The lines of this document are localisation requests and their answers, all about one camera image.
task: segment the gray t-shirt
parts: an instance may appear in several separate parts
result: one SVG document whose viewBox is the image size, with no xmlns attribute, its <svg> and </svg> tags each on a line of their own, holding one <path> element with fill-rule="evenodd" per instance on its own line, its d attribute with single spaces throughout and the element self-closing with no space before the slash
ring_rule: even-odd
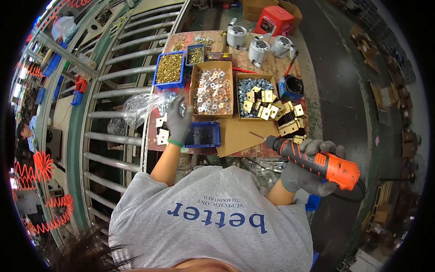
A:
<svg viewBox="0 0 435 272">
<path fill-rule="evenodd" d="M 313 244 L 303 204 L 275 207 L 248 171 L 206 166 L 175 186 L 137 173 L 112 213 L 109 245 L 126 268 L 172 267 L 193 258 L 240 271 L 309 271 Z"/>
</svg>

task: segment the orange cordless screwdriver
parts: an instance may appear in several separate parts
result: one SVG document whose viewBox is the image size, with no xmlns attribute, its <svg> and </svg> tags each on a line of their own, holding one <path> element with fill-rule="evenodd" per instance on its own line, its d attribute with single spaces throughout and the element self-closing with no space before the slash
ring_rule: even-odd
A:
<svg viewBox="0 0 435 272">
<path fill-rule="evenodd" d="M 319 152 L 314 156 L 308 156 L 299 150 L 299 145 L 288 140 L 279 139 L 273 135 L 264 138 L 254 132 L 249 132 L 264 139 L 266 146 L 275 150 L 278 155 L 307 171 L 311 171 L 331 182 L 337 183 L 341 190 L 353 190 L 359 180 L 360 172 L 354 162 L 344 160 L 331 153 Z M 365 196 L 365 186 L 361 188 Z"/>
</svg>

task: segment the factory workstation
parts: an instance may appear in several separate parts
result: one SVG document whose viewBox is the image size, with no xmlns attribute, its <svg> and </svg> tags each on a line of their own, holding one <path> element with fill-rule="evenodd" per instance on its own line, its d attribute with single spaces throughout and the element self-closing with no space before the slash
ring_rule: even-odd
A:
<svg viewBox="0 0 435 272">
<path fill-rule="evenodd" d="M 429 125 L 381 1 L 47 4 L 13 71 L 10 180 L 53 271 L 375 272 L 394 258 Z"/>
</svg>

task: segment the glove's green wrist band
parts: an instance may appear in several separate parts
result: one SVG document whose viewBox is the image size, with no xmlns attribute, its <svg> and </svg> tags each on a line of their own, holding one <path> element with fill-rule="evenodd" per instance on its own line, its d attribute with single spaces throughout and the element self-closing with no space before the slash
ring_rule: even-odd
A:
<svg viewBox="0 0 435 272">
<path fill-rule="evenodd" d="M 168 143 L 171 143 L 171 144 L 174 144 L 174 145 L 176 145 L 176 146 L 179 146 L 179 147 L 183 147 L 183 145 L 184 144 L 182 144 L 182 143 L 180 143 L 180 142 L 177 142 L 177 141 L 174 141 L 174 140 L 168 140 L 167 141 Z"/>
</svg>

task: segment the red plastic stool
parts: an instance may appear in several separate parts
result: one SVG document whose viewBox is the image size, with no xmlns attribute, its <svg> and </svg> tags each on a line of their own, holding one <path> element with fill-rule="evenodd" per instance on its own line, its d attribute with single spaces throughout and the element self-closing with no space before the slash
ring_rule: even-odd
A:
<svg viewBox="0 0 435 272">
<path fill-rule="evenodd" d="M 87 82 L 84 78 L 82 78 L 80 75 L 76 78 L 76 88 L 74 91 L 79 91 L 82 94 L 86 91 Z"/>
<path fill-rule="evenodd" d="M 287 36 L 293 25 L 294 16 L 280 6 L 265 7 L 257 22 L 254 33 L 266 34 L 276 30 L 273 37 L 277 35 Z"/>
</svg>

